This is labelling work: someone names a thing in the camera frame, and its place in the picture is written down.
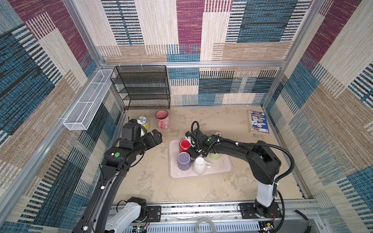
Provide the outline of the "light green mug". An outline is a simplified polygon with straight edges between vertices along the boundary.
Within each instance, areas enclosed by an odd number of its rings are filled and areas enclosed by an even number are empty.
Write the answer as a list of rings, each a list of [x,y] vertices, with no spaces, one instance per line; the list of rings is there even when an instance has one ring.
[[[209,153],[208,157],[211,160],[219,160],[221,158],[221,154],[219,154],[219,153]]]

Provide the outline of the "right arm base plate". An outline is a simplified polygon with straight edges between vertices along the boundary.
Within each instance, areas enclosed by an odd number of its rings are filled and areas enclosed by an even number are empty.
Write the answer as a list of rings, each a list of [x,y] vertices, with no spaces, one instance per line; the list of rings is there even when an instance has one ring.
[[[257,218],[282,218],[282,212],[278,203],[273,202],[269,207],[265,207],[257,202],[239,203],[237,210],[241,213],[243,219]]]

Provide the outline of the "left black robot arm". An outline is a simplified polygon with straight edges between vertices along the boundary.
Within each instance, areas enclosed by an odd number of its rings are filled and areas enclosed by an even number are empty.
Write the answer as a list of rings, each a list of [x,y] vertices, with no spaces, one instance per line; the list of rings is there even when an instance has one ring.
[[[148,132],[136,119],[122,127],[122,136],[104,154],[99,181],[74,233],[122,233],[135,220],[147,218],[146,200],[135,197],[115,216],[108,216],[117,191],[137,156],[161,143],[162,134],[158,130]]]

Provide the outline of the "red mug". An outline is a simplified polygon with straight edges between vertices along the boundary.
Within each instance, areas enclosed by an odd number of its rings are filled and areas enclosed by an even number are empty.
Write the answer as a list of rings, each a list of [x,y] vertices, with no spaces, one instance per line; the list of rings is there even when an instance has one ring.
[[[187,139],[183,139],[179,143],[179,152],[186,152],[188,153],[189,148],[191,147],[191,143]]]

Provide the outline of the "white mesh wall basket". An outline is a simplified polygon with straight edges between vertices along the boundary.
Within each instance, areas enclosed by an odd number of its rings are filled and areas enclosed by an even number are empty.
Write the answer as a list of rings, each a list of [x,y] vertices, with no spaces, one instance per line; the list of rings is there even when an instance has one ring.
[[[94,75],[63,122],[68,130],[85,131],[89,128],[111,86],[112,75],[113,70],[100,70]]]

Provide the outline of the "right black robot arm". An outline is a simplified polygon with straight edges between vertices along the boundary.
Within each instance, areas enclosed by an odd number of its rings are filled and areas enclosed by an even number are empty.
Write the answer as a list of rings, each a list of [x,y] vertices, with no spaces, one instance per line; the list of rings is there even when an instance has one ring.
[[[267,144],[264,141],[243,143],[226,139],[218,135],[206,136],[199,129],[188,131],[185,139],[191,143],[189,154],[197,159],[206,157],[209,153],[225,154],[239,158],[250,165],[253,176],[258,181],[257,196],[254,202],[254,213],[259,218],[271,217],[275,211],[275,197],[280,179],[289,175],[295,166],[293,156],[286,149]],[[272,151],[277,149],[290,160],[289,168],[279,175],[281,161]]]

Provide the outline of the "purple mug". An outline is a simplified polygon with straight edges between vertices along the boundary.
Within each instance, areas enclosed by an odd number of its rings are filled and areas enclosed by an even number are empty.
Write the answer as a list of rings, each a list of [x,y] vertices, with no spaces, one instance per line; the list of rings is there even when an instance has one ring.
[[[186,171],[191,167],[191,157],[187,152],[181,152],[177,156],[177,166],[180,170]]]

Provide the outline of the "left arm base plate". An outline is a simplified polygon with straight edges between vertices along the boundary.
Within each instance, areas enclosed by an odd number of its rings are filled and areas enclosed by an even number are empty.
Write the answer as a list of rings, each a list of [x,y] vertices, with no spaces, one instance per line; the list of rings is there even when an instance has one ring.
[[[161,221],[162,207],[160,205],[147,206],[146,222],[154,223]]]

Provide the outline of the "white plastic tray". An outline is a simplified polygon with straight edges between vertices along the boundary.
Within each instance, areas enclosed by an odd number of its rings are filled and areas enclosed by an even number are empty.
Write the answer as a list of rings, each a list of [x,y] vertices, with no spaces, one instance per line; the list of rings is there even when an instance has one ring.
[[[218,160],[213,160],[209,156],[193,159],[189,153],[181,151],[180,142],[180,139],[173,139],[168,143],[171,178],[191,178],[228,173],[233,170],[228,155],[219,154]]]

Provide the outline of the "pink ghost pattern mug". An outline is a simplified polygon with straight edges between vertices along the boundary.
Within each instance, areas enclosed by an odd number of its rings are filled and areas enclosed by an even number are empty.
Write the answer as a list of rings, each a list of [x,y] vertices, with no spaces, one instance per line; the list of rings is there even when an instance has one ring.
[[[157,119],[157,124],[158,128],[160,129],[167,129],[169,128],[170,125],[170,120],[169,120],[169,113],[166,110],[159,110],[156,113],[156,119]]]

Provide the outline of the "white mug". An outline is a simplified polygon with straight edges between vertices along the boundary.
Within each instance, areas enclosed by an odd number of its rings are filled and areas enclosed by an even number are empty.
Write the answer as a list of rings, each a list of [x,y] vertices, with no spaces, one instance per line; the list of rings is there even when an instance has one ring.
[[[206,161],[203,157],[198,157],[193,162],[192,170],[196,175],[203,175],[211,167],[212,164],[210,162]]]

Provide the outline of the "yellow green labelled can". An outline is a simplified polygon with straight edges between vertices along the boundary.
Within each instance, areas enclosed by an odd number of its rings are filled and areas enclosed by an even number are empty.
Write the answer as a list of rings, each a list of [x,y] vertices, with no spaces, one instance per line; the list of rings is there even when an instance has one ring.
[[[140,125],[142,125],[147,131],[149,130],[149,123],[145,116],[139,116],[137,121]]]

